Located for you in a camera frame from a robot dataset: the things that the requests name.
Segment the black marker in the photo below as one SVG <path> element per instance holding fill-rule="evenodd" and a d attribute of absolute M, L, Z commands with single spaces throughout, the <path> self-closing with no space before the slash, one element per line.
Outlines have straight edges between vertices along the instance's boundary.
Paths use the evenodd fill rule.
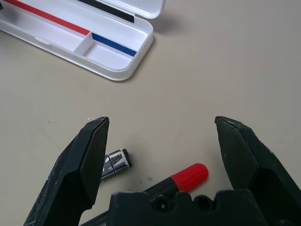
<path fill-rule="evenodd" d="M 161 195 L 174 196 L 178 191 L 190 192 L 207 180 L 209 171 L 201 163 L 196 163 L 188 168 L 174 174 L 156 185 L 145 190 L 149 194 L 150 200 L 154 200 Z M 106 225 L 109 211 L 98 215 L 81 226 L 102 226 Z"/>

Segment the black stripe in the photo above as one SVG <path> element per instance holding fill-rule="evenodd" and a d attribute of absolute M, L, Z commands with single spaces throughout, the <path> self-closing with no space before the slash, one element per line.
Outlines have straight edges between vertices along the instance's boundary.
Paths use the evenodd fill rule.
<path fill-rule="evenodd" d="M 103 4 L 101 2 L 98 2 L 96 0 L 78 0 L 78 1 L 81 1 L 83 3 L 86 3 L 86 4 L 90 5 L 90 6 L 93 6 L 95 8 L 100 9 L 100 10 L 103 10 L 103 11 L 105 11 L 107 13 L 113 14 L 113 15 L 118 16 L 118 17 L 120 17 L 122 19 L 125 19 L 125 20 L 127 20 L 129 22 L 134 23 L 134 16 L 132 16 L 130 14 L 127 14 L 125 12 L 122 12 L 122 11 L 120 11 L 118 9 L 115 9 L 115 8 L 113 8 L 111 6 L 106 5 L 106 4 Z"/>

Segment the red stripe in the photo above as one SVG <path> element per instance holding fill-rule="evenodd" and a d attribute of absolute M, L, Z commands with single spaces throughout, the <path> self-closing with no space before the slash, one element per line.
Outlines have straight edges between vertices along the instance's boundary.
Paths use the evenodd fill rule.
<path fill-rule="evenodd" d="M 17 0 L 5 0 L 5 1 L 8 2 L 8 3 L 10 3 L 10 4 L 13 4 L 13 5 L 15 5 L 15 6 L 19 7 L 19 8 L 25 9 L 25 10 L 31 12 L 31 13 L 34 13 L 34 14 L 36 14 L 38 16 L 41 16 L 41 17 L 43 17 L 45 19 L 48 19 L 48 20 L 50 20 L 52 22 L 55 22 L 55 23 L 57 23 L 59 25 L 62 25 L 62 26 L 67 27 L 67 28 L 69 28 L 71 30 L 74 30 L 74 31 L 76 31 L 78 33 L 81 33 L 83 35 L 88 35 L 90 33 L 90 31 L 88 31 L 88 30 L 86 30 L 86 29 L 84 29 L 82 27 L 79 27 L 77 25 L 71 24 L 71 23 L 69 23 L 67 21 L 64 21 L 64 20 L 62 20 L 60 18 L 57 18 L 57 17 L 55 17 L 53 15 L 50 15 L 48 13 L 45 13 L 45 12 L 43 12 L 43 11 L 37 9 L 37 8 L 31 7 L 31 6 L 26 5 L 26 4 L 22 3 L 22 2 L 19 2 Z"/>

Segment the screw hole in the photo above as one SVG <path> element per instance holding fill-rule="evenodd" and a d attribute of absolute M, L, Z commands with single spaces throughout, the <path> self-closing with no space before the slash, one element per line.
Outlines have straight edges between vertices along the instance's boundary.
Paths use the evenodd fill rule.
<path fill-rule="evenodd" d="M 159 210 L 160 212 L 167 212 L 172 209 L 169 200 L 165 197 L 158 197 L 152 202 L 153 208 Z"/>
<path fill-rule="evenodd" d="M 196 197 L 194 202 L 202 211 L 212 211 L 214 209 L 213 201 L 205 195 Z"/>

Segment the beige table surface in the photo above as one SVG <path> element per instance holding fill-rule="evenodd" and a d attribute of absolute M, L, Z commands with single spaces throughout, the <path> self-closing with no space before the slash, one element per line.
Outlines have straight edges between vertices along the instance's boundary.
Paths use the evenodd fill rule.
<path fill-rule="evenodd" d="M 301 1 L 168 0 L 131 79 L 112 82 L 0 32 L 0 225 L 25 221 L 61 151 L 110 117 L 107 153 L 133 168 L 107 181 L 81 222 L 115 191 L 141 191 L 195 163 L 231 189 L 214 118 L 250 126 L 301 186 Z"/>

